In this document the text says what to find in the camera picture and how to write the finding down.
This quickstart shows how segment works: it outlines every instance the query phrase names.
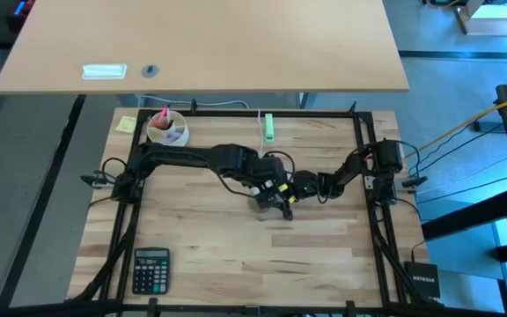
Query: floor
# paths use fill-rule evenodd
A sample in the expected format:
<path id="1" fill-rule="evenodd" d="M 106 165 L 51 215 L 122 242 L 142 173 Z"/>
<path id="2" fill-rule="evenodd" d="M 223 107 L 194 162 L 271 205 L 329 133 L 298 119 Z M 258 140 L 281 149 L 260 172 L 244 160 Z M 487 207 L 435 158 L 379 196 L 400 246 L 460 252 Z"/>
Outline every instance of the floor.
<path id="1" fill-rule="evenodd" d="M 1 16 L 8 11 L 2 8 L 12 7 L 13 3 L 0 2 L 0 41 L 11 37 L 1 27 L 4 23 Z M 418 0 L 384 0 L 384 3 L 400 50 L 507 52 L 507 38 L 462 35 L 450 10 L 422 6 Z M 496 97 L 495 87 L 507 83 L 507 62 L 503 61 L 406 58 L 403 65 L 410 83 L 408 93 L 321 93 L 314 107 L 345 109 L 356 100 L 360 110 L 394 110 L 402 139 L 421 145 L 489 107 Z M 240 98 L 251 107 L 294 107 L 297 102 L 296 94 L 292 93 L 198 97 L 204 102 Z M 3 99 L 0 111 L 0 286 L 72 102 L 71 96 Z M 114 96 L 89 96 L 85 102 L 13 305 L 63 300 L 92 192 L 78 176 L 90 173 L 99 163 L 110 119 L 119 106 Z M 497 115 L 489 119 L 499 120 Z M 464 132 L 433 157 L 473 135 L 471 131 Z M 423 184 L 417 199 L 424 201 L 507 176 L 506 157 L 505 136 L 485 136 L 424 171 L 430 180 Z M 502 181 L 453 195 L 451 199 L 422 203 L 419 208 L 423 219 L 432 219 L 505 189 L 507 181 Z M 507 270 L 503 271 L 500 264 L 488 256 L 488 251 L 496 246 L 495 233 L 501 231 L 495 231 L 494 225 L 484 225 L 428 243 L 431 260 L 441 269 L 442 301 L 448 306 L 502 311 L 494 279 L 503 278 Z M 457 255 L 459 262 L 450 255 Z"/>

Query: green highlighter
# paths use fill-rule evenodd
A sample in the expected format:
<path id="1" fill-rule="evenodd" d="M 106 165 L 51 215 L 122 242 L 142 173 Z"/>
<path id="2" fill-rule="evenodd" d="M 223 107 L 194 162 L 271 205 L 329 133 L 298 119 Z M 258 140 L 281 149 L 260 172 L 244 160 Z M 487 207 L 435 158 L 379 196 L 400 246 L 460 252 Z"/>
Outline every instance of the green highlighter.
<path id="1" fill-rule="evenodd" d="M 265 114 L 265 141 L 275 141 L 275 131 L 273 130 L 273 114 Z"/>

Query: wooden table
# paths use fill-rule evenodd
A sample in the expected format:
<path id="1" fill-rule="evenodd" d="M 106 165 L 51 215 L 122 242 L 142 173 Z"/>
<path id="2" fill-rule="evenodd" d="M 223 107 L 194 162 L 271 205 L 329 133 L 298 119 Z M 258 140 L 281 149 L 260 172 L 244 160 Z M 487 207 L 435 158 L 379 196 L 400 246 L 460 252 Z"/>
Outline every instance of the wooden table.
<path id="1" fill-rule="evenodd" d="M 118 108 L 103 159 L 127 159 L 132 135 L 115 130 L 122 116 L 137 110 Z M 377 139 L 399 139 L 394 112 L 374 112 Z M 188 117 L 188 146 L 215 144 L 260 146 L 256 118 Z M 333 172 L 356 147 L 352 120 L 275 118 L 276 140 L 265 151 L 281 150 L 296 161 L 297 169 Z M 286 158 L 283 163 L 289 166 Z M 109 173 L 121 172 L 111 164 Z M 244 191 L 234 181 L 233 189 Z M 110 195 L 95 190 L 93 199 Z M 411 195 L 400 198 L 414 201 Z M 90 208 L 71 279 L 69 296 L 81 292 L 107 257 L 117 203 L 106 201 Z M 292 205 L 295 220 L 280 211 L 253 212 L 252 202 L 232 195 L 206 169 L 161 166 L 146 181 L 135 247 L 169 247 L 172 284 L 160 297 L 163 305 L 260 306 L 382 306 L 371 246 L 371 234 L 361 177 L 344 194 L 320 205 L 316 198 Z M 406 204 L 392 207 L 400 260 L 423 241 L 418 215 Z M 416 248 L 418 261 L 428 261 L 424 245 Z M 111 297 L 114 297 L 117 268 Z M 126 303 L 146 304 L 147 296 L 131 292 Z M 386 265 L 391 299 L 395 300 L 393 272 Z"/>
<path id="2" fill-rule="evenodd" d="M 83 80 L 92 63 L 128 71 Z M 41 0 L 0 74 L 0 93 L 407 90 L 381 0 Z"/>

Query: calculator keypad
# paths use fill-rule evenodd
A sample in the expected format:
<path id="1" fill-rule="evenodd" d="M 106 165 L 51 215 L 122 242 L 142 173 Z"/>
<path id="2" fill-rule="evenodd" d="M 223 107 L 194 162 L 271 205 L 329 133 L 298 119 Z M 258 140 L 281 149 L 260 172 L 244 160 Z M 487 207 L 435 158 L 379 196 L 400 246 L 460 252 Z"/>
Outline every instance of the calculator keypad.
<path id="1" fill-rule="evenodd" d="M 132 292 L 154 295 L 167 293 L 166 259 L 137 259 L 134 266 Z"/>

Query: yellow sticky note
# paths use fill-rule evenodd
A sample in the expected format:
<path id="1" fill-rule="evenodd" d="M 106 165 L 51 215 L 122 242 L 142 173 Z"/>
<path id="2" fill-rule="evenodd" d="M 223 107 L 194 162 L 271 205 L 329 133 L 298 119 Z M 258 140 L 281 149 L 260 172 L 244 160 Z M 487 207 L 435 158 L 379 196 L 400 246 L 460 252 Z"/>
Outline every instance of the yellow sticky note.
<path id="1" fill-rule="evenodd" d="M 136 129 L 136 118 L 123 116 L 119 122 L 119 126 L 116 127 L 117 131 L 133 133 Z"/>

